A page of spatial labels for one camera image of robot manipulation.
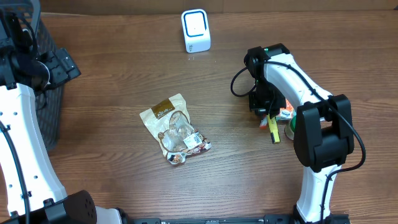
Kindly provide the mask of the red item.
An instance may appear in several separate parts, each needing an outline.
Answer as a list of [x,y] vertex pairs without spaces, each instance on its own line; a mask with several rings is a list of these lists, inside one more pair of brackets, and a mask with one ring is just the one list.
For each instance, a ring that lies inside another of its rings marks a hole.
[[268,127],[268,119],[267,116],[264,116],[263,119],[260,122],[259,128],[260,129],[267,129]]

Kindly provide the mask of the yellow black item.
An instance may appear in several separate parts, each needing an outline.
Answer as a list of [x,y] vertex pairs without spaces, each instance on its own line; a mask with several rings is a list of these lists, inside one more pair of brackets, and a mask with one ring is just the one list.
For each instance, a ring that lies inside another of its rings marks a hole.
[[271,133],[272,143],[280,143],[279,129],[276,118],[271,118],[270,115],[267,115],[267,124]]

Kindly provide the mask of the orange snack packet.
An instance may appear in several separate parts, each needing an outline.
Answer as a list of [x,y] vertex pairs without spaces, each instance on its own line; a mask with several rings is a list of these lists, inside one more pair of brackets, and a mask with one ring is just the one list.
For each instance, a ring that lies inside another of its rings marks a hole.
[[286,107],[280,108],[280,112],[276,116],[276,120],[278,121],[289,121],[296,115],[294,107],[290,104],[290,102],[288,100],[286,100],[285,102]]

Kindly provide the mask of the green lid jar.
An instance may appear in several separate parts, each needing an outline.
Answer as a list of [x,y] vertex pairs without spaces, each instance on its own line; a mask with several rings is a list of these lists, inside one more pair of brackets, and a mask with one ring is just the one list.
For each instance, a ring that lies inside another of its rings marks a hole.
[[285,135],[290,139],[293,140],[295,136],[295,123],[296,123],[296,116],[294,116],[286,125],[284,129]]

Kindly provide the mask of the brown snack pouch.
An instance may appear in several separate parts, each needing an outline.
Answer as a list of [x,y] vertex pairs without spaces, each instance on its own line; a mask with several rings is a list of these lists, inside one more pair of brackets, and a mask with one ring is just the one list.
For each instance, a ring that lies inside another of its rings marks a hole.
[[179,93],[141,112],[140,117],[173,165],[211,149],[211,142],[192,125],[187,103]]

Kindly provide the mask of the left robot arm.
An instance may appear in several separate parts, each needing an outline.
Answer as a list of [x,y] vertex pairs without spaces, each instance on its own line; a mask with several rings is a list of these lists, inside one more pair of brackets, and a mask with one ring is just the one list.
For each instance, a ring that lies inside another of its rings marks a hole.
[[30,23],[1,12],[1,169],[8,223],[132,223],[120,208],[96,206],[85,190],[68,195],[47,154],[36,97],[80,73],[65,49],[39,54]]

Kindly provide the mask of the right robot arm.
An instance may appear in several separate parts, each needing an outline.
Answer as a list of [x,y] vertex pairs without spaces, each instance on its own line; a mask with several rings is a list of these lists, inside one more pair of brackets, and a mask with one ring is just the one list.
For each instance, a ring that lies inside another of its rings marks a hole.
[[244,64],[255,79],[249,108],[271,118],[290,103],[296,111],[294,150],[303,165],[299,200],[291,223],[349,223],[330,212],[336,171],[354,149],[351,104],[312,81],[283,44],[249,49]]

